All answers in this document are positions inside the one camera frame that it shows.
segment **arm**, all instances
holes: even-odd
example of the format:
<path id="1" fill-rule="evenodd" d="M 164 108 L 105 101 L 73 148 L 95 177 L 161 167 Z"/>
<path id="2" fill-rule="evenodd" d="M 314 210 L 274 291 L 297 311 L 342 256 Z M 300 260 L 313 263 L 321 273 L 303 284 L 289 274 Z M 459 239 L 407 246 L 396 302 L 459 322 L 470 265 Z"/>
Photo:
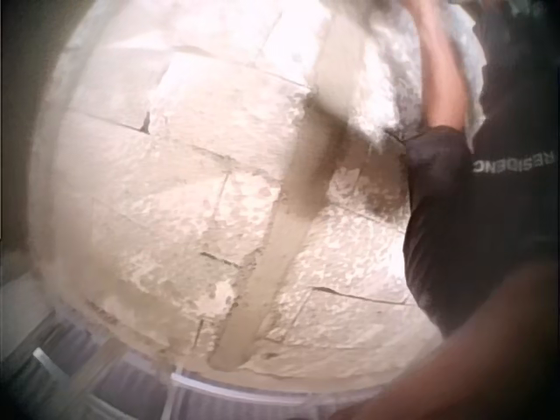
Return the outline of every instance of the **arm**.
<path id="1" fill-rule="evenodd" d="M 423 112 L 429 127 L 465 127 L 467 92 L 463 74 L 433 0 L 406 0 L 422 55 Z"/>
<path id="2" fill-rule="evenodd" d="M 520 267 L 428 360 L 335 418 L 511 418 L 554 374 L 557 297 L 557 262 Z"/>

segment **concrete block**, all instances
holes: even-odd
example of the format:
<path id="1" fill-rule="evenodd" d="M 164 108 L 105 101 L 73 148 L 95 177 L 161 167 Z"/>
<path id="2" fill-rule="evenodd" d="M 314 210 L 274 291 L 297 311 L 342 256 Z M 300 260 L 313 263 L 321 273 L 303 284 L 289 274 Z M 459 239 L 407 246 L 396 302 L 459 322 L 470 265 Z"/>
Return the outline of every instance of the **concrete block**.
<path id="1" fill-rule="evenodd" d="M 115 320 L 116 324 L 109 325 L 109 329 L 123 340 L 140 340 L 151 351 L 187 353 L 191 349 L 198 326 L 196 319 L 179 316 L 153 296 L 135 292 L 133 296 L 141 297 L 141 309 L 122 294 L 109 294 L 95 302 L 98 312 Z"/>
<path id="2" fill-rule="evenodd" d="M 368 348 L 372 357 L 385 354 L 387 359 L 382 363 L 390 365 L 392 359 L 404 358 L 409 354 L 407 352 L 414 353 L 423 346 L 424 339 L 427 340 L 434 329 L 415 306 L 381 304 L 315 290 L 284 343 L 306 347 Z"/>
<path id="3" fill-rule="evenodd" d="M 290 1 L 256 60 L 256 68 L 311 87 L 331 19 L 319 0 Z"/>
<path id="4" fill-rule="evenodd" d="M 238 265 L 263 246 L 280 185 L 252 171 L 236 170 L 228 177 L 205 234 L 204 250 Z"/>
<path id="5" fill-rule="evenodd" d="M 332 203 L 344 206 L 354 196 L 361 168 L 367 164 L 369 142 L 352 134 L 346 136 L 341 158 L 332 175 L 327 197 Z"/>
<path id="6" fill-rule="evenodd" d="M 256 59 L 282 5 L 281 0 L 181 0 L 169 21 L 171 42 L 246 64 Z"/>
<path id="7" fill-rule="evenodd" d="M 110 270 L 110 277 L 165 302 L 181 317 L 219 318 L 233 303 L 236 268 L 102 206 L 96 208 L 93 249 L 97 265 Z"/>
<path id="8" fill-rule="evenodd" d="M 87 63 L 70 107 L 139 130 L 169 59 L 164 51 L 99 48 Z"/>
<path id="9" fill-rule="evenodd" d="M 324 222 L 314 228 L 325 262 L 318 286 L 359 298 L 403 302 L 407 287 L 401 233 L 336 206 L 328 207 Z"/>
<path id="10" fill-rule="evenodd" d="M 169 51 L 172 49 L 172 44 L 167 29 L 171 16 L 170 2 L 162 0 L 124 2 L 118 14 L 103 32 L 98 49 Z"/>
<path id="11" fill-rule="evenodd" d="M 63 122 L 55 169 L 140 225 L 191 244 L 207 230 L 226 179 L 218 159 L 76 113 Z"/>
<path id="12" fill-rule="evenodd" d="M 265 340 L 255 347 L 255 353 L 243 365 L 244 369 L 261 375 L 323 382 L 322 385 L 316 383 L 315 389 L 328 388 L 333 378 L 337 378 L 336 391 L 344 388 L 345 379 L 350 380 L 352 386 L 361 382 L 363 388 L 381 385 L 400 373 L 389 363 L 378 365 L 370 349 L 286 346 Z"/>
<path id="13" fill-rule="evenodd" d="M 282 179 L 307 93 L 256 70 L 177 53 L 158 87 L 150 132 Z"/>

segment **person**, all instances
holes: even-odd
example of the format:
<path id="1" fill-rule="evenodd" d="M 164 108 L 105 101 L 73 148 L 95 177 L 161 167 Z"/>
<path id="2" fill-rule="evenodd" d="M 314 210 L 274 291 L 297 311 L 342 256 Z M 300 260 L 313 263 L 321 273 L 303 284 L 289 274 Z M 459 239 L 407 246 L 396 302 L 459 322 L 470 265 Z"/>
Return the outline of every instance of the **person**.
<path id="1" fill-rule="evenodd" d="M 437 0 L 402 0 L 416 25 L 426 129 L 405 142 L 407 284 L 445 340 L 332 420 L 560 418 L 558 83 L 540 24 L 485 1 L 486 120 L 472 151 L 467 93 Z"/>

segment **rough wall surface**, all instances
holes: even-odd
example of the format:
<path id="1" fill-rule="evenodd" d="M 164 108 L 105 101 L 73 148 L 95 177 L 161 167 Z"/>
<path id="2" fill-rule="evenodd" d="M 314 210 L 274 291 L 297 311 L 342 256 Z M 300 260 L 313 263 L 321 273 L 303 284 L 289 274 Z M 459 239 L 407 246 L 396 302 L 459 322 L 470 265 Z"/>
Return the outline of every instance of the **rough wall surface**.
<path id="1" fill-rule="evenodd" d="M 153 357 L 260 388 L 375 385 L 437 341 L 404 282 L 385 134 L 419 123 L 417 41 L 396 2 L 364 4 L 123 3 L 59 132 L 36 133 L 51 288 Z M 446 16 L 476 103 L 472 22 Z"/>

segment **crack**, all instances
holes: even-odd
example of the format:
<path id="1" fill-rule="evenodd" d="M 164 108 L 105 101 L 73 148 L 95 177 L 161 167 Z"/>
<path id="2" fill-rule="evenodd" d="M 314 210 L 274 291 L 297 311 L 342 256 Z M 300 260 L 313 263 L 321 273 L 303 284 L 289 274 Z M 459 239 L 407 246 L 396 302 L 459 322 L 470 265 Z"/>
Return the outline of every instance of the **crack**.
<path id="1" fill-rule="evenodd" d="M 220 59 L 215 54 L 212 54 L 211 52 L 209 52 L 209 51 L 207 51 L 203 48 L 199 48 L 195 45 L 175 46 L 175 47 L 173 47 L 173 51 L 176 52 L 176 53 L 198 55 L 200 57 L 208 57 L 208 58 L 211 58 L 211 59 L 217 59 L 217 60 Z"/>
<path id="2" fill-rule="evenodd" d="M 307 302 L 309 302 L 309 299 L 311 298 L 312 292 L 314 291 L 314 289 L 315 288 L 311 288 L 311 290 L 308 291 L 307 296 L 303 299 L 303 302 L 302 302 L 301 306 L 297 310 L 296 316 L 290 322 L 290 326 L 288 328 L 286 328 L 286 333 L 282 337 L 282 342 L 284 342 L 286 340 L 286 337 L 288 336 L 288 334 L 290 334 L 290 331 L 292 330 L 292 328 L 294 327 L 294 325 L 298 321 L 299 315 L 301 315 L 301 312 L 304 311 L 304 308 L 307 305 Z"/>
<path id="3" fill-rule="evenodd" d="M 263 56 L 263 50 L 264 47 L 267 45 L 267 43 L 270 40 L 270 37 L 272 36 L 272 33 L 274 33 L 274 30 L 277 28 L 278 26 L 278 22 L 280 22 L 280 19 L 282 18 L 282 15 L 284 14 L 284 10 L 281 10 L 278 13 L 278 16 L 276 16 L 276 19 L 274 21 L 274 23 L 272 24 L 272 26 L 270 27 L 270 31 L 267 34 L 267 36 L 264 38 L 264 41 L 262 42 L 261 46 L 258 49 L 258 53 L 256 54 L 255 58 L 252 59 L 249 63 L 248 66 L 251 68 L 255 68 L 256 67 L 256 62 Z"/>
<path id="4" fill-rule="evenodd" d="M 237 269 L 240 269 L 240 268 L 241 268 L 241 267 L 240 267 L 238 264 L 236 264 L 235 262 L 230 262 L 230 261 L 228 261 L 228 260 L 224 260 L 223 258 L 219 258 L 218 256 L 209 254 L 209 253 L 207 253 L 207 252 L 201 252 L 200 255 L 201 255 L 201 256 L 205 256 L 205 257 L 207 257 L 207 258 L 211 258 L 211 259 L 213 259 L 213 260 L 215 260 L 215 261 L 219 261 L 220 263 L 224 263 L 224 264 L 230 265 L 230 266 L 232 266 L 232 267 L 236 267 Z"/>
<path id="5" fill-rule="evenodd" d="M 192 350 L 196 348 L 199 344 L 200 332 L 202 331 L 202 326 L 204 325 L 204 319 L 201 319 L 199 322 L 199 327 L 196 330 L 196 335 L 194 336 L 194 342 L 192 343 Z"/>
<path id="6" fill-rule="evenodd" d="M 385 305 L 406 305 L 406 298 L 402 301 L 402 302 L 391 302 L 389 300 L 382 300 L 382 299 L 372 299 L 369 297 L 363 297 L 363 296 L 355 296 L 355 295 L 348 295 L 346 293 L 339 293 L 336 290 L 333 290 L 329 287 L 322 287 L 322 286 L 315 286 L 315 287 L 311 287 L 311 289 L 313 291 L 321 291 L 323 293 L 329 293 L 331 295 L 335 295 L 335 296 L 342 296 L 343 298 L 351 298 L 351 299 L 358 299 L 358 300 L 363 300 L 365 302 L 371 302 L 374 304 L 385 304 Z"/>
<path id="7" fill-rule="evenodd" d="M 203 147 L 197 146 L 196 144 L 188 144 L 187 146 L 190 147 L 191 149 L 193 149 L 194 151 L 202 153 L 205 156 L 208 156 L 208 157 L 213 158 L 213 159 L 217 159 L 221 162 L 224 162 L 228 165 L 231 165 L 231 161 L 232 161 L 231 157 L 221 155 L 220 153 L 216 153 L 215 151 L 205 149 Z"/>
<path id="8" fill-rule="evenodd" d="M 309 87 L 308 85 L 306 85 L 306 84 L 304 84 L 304 83 L 300 83 L 299 81 L 287 79 L 287 78 L 283 77 L 283 76 L 280 75 L 280 74 L 272 73 L 271 71 L 264 70 L 264 69 L 261 69 L 261 68 L 257 69 L 257 71 L 258 71 L 258 72 L 261 72 L 261 73 L 263 73 L 263 74 L 267 74 L 268 76 L 271 76 L 271 77 L 275 77 L 275 78 L 277 78 L 277 79 L 280 79 L 281 81 L 285 81 L 286 83 L 290 83 L 290 84 L 292 84 L 292 85 L 300 86 L 301 88 L 306 88 L 306 89 L 311 90 L 310 87 Z"/>
<path id="9" fill-rule="evenodd" d="M 118 122 L 118 121 L 112 120 L 110 118 L 105 118 L 103 116 L 97 116 L 97 115 L 89 114 L 88 112 L 80 111 L 77 108 L 68 107 L 68 110 L 71 111 L 71 112 L 74 112 L 76 114 L 82 114 L 83 116 L 93 118 L 93 119 L 98 120 L 98 121 L 103 121 L 104 123 L 116 125 L 116 126 L 119 126 L 119 127 L 123 127 L 125 129 L 129 129 L 129 130 L 140 131 L 142 133 L 146 133 L 146 131 L 142 131 L 142 129 L 137 129 L 136 127 L 132 127 L 131 125 L 124 124 L 122 122 Z"/>
<path id="10" fill-rule="evenodd" d="M 218 199 L 216 200 L 216 205 L 213 208 L 212 211 L 212 222 L 215 223 L 216 221 L 216 216 L 218 214 L 218 209 L 220 208 L 220 203 L 221 203 L 221 196 L 224 193 L 224 190 L 226 189 L 226 184 L 228 183 L 229 177 L 231 176 L 231 172 L 226 174 L 226 177 L 224 178 L 224 182 L 221 183 L 221 187 L 220 187 L 220 192 L 218 192 Z"/>
<path id="11" fill-rule="evenodd" d="M 140 127 L 139 131 L 145 134 L 150 134 L 150 111 L 146 112 L 146 117 L 143 119 L 142 127 Z"/>
<path id="12" fill-rule="evenodd" d="M 402 228 L 402 227 L 398 227 L 392 223 L 389 223 L 388 221 L 386 221 L 385 219 L 383 219 L 382 217 L 376 216 L 372 213 L 360 213 L 352 208 L 350 208 L 349 206 L 346 206 L 344 204 L 340 204 L 340 203 L 331 203 L 332 206 L 341 208 L 342 210 L 355 214 L 356 216 L 360 216 L 363 217 L 364 219 L 368 219 L 369 221 L 374 221 L 375 223 L 380 223 L 382 224 L 384 227 L 389 228 L 394 230 L 395 232 L 398 232 L 399 234 L 405 234 L 406 233 L 406 228 Z"/>

